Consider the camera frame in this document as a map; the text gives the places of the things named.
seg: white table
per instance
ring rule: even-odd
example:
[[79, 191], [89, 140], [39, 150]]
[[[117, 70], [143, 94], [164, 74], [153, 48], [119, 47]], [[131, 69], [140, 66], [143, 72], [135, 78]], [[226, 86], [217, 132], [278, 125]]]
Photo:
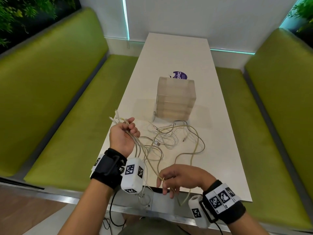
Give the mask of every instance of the white table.
[[[183, 72], [195, 81], [197, 100], [189, 124], [197, 129], [206, 148], [194, 156], [193, 166], [201, 167], [227, 183], [242, 200], [252, 201], [207, 39], [149, 33], [119, 104], [119, 116], [135, 117], [141, 135], [153, 137], [154, 134], [148, 131], [151, 130], [148, 121], [153, 119], [158, 80], [160, 76], [169, 77], [174, 71]], [[158, 118], [154, 124], [169, 125]], [[179, 153], [194, 150], [194, 142], [182, 142], [183, 130], [178, 138], [179, 145], [172, 150], [161, 146], [165, 155], [160, 170], [172, 165]], [[108, 133], [100, 153], [109, 145]], [[180, 164], [189, 162], [190, 155], [182, 155], [177, 161]], [[147, 184], [155, 187], [157, 176], [149, 165], [147, 169]], [[201, 194], [202, 190], [194, 188], [191, 192]]]

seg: left hand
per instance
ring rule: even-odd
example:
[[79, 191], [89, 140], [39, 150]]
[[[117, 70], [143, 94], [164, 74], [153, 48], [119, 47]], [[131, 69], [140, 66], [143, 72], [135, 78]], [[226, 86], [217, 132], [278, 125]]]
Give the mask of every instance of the left hand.
[[135, 137], [140, 137], [140, 132], [136, 128], [133, 121], [134, 117], [129, 118], [127, 121], [130, 123], [118, 123], [110, 130], [110, 148], [118, 151], [124, 157], [128, 157], [134, 149], [135, 142], [125, 131], [128, 130]]

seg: black wrist strap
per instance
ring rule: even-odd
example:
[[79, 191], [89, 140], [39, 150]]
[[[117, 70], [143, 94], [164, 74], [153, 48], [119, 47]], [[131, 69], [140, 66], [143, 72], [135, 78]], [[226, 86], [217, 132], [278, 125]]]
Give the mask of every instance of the black wrist strap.
[[207, 197], [205, 195], [208, 194], [209, 192], [213, 191], [214, 189], [216, 189], [220, 185], [222, 185], [222, 182], [219, 180], [216, 180], [209, 187], [208, 190], [203, 192], [203, 199], [202, 199], [203, 204], [205, 205], [205, 207], [210, 211], [210, 213], [215, 218], [222, 220], [225, 224], [231, 224], [231, 223], [237, 221], [238, 219], [240, 219], [244, 215], [244, 213], [246, 212], [246, 208], [241, 203], [241, 201], [237, 201], [236, 203], [234, 203], [231, 207], [229, 207], [225, 211], [217, 214], [217, 212], [215, 211], [215, 209], [213, 208], [213, 206], [211, 205], [211, 203], [209, 202], [209, 200], [207, 199]]
[[105, 151], [104, 156], [98, 162], [97, 167], [91, 179], [96, 179], [103, 184], [115, 189], [122, 182], [122, 176], [119, 168], [125, 166], [127, 162], [126, 157], [118, 151], [109, 148]]

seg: forearm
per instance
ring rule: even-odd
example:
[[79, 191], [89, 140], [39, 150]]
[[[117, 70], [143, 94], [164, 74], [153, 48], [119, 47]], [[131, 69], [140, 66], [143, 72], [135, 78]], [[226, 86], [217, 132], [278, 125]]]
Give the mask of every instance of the forearm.
[[247, 212], [237, 221], [228, 225], [233, 235], [268, 235], [268, 232]]
[[113, 189], [92, 179], [58, 235], [99, 234]]

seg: purple sticker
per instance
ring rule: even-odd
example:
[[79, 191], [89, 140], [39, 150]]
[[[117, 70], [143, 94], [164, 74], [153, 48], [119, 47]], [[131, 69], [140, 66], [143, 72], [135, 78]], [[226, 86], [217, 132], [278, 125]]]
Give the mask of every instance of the purple sticker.
[[173, 73], [174, 73], [174, 77], [173, 78], [187, 79], [187, 75], [184, 74], [183, 72], [173, 72]]

